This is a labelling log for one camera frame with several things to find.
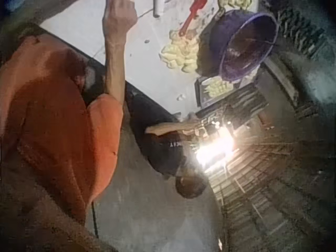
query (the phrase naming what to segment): red utensil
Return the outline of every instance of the red utensil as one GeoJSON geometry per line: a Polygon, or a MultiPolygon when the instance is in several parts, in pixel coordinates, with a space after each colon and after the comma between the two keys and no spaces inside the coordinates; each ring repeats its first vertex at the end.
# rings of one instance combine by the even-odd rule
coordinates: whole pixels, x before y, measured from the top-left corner
{"type": "Polygon", "coordinates": [[[203,9],[203,7],[205,6],[206,2],[207,2],[207,0],[195,0],[193,2],[193,4],[190,6],[189,17],[184,22],[184,25],[182,26],[180,32],[178,33],[181,37],[185,35],[185,33],[188,30],[188,27],[189,27],[189,24],[190,24],[191,20],[193,20],[193,18],[196,16],[197,11],[199,9],[203,9]]]}

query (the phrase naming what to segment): white countertop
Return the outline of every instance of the white countertop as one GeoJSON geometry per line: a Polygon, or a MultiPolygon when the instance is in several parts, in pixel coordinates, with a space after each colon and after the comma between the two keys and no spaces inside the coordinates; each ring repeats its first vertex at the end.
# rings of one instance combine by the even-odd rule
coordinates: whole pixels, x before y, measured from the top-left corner
{"type": "MultiPolygon", "coordinates": [[[[139,19],[128,33],[125,49],[126,80],[170,113],[181,112],[183,117],[199,110],[194,87],[199,75],[169,69],[161,62],[159,52],[170,43],[169,31],[182,27],[193,1],[170,0],[165,4],[163,16],[154,18],[153,0],[135,0],[139,19]],[[182,94],[186,98],[178,101],[178,96],[182,94]]],[[[105,2],[78,0],[63,12],[44,21],[41,27],[105,64],[101,25],[105,2]]],[[[254,0],[249,9],[256,11],[257,3],[254,0]]],[[[201,29],[202,20],[203,24],[208,24],[217,10],[217,0],[208,0],[205,7],[198,11],[199,18],[192,21],[190,28],[201,29]]]]}

